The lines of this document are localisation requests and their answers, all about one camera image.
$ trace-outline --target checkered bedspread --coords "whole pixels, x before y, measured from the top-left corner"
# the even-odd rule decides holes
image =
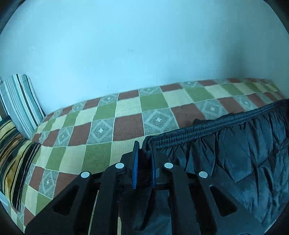
[[[80,172],[104,171],[138,140],[256,109],[284,95],[270,81],[226,79],[150,87],[80,102],[49,114],[35,130],[42,144],[23,188],[21,212],[9,215],[26,225]]]

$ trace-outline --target black fabric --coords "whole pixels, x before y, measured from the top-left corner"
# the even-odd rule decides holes
[[[4,209],[0,202],[0,234],[1,235],[24,235]]]
[[[288,105],[288,100],[281,100],[148,136],[142,145],[139,168],[149,165],[155,150],[165,153],[169,162],[186,172],[206,171],[267,228],[289,199]],[[139,190],[142,203],[133,196],[121,201],[126,205],[126,209],[120,208],[122,234],[171,234],[168,194]]]
[[[1,0],[0,1],[0,34],[8,23],[16,9],[25,0]]]
[[[289,203],[287,203],[281,215],[278,217],[278,219],[272,225],[272,227],[265,233],[265,235],[289,234],[288,218],[289,218]]]
[[[284,0],[265,0],[265,2],[269,4],[289,33],[289,2]]]

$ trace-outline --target striped pillow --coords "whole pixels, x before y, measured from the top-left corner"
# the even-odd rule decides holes
[[[10,116],[0,122],[0,191],[18,211],[28,169],[40,146],[23,138]]]
[[[7,200],[7,198],[4,196],[3,193],[0,192],[0,202],[2,203],[4,209],[8,212],[8,204],[9,201]]]
[[[19,132],[30,139],[45,117],[26,75],[16,74],[0,85],[0,101]]]

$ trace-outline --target black jacket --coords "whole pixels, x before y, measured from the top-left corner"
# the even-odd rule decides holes
[[[184,171],[206,171],[269,227],[289,199],[289,101],[199,122],[142,145],[140,172],[153,150]],[[171,234],[168,191],[140,188],[120,199],[122,234]]]

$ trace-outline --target black plastic part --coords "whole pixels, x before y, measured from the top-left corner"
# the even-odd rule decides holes
[[[123,173],[125,173],[125,167],[117,169],[115,165],[103,172],[92,220],[91,235],[117,234],[118,195],[116,178]]]
[[[27,225],[29,235],[88,234],[97,188],[93,177],[76,177]]]
[[[288,218],[289,218],[289,203],[287,203],[286,207],[284,208],[279,218],[271,226],[271,228],[265,233],[265,235],[289,234]]]
[[[0,234],[1,235],[23,235],[0,202]]]
[[[182,235],[200,235],[196,220],[196,210],[188,186],[187,174],[179,167],[171,169],[163,167],[163,171],[171,175],[170,198],[172,232]]]
[[[261,223],[225,188],[216,184],[213,178],[198,176],[198,179],[217,227],[215,235],[263,235],[265,233],[265,228]]]

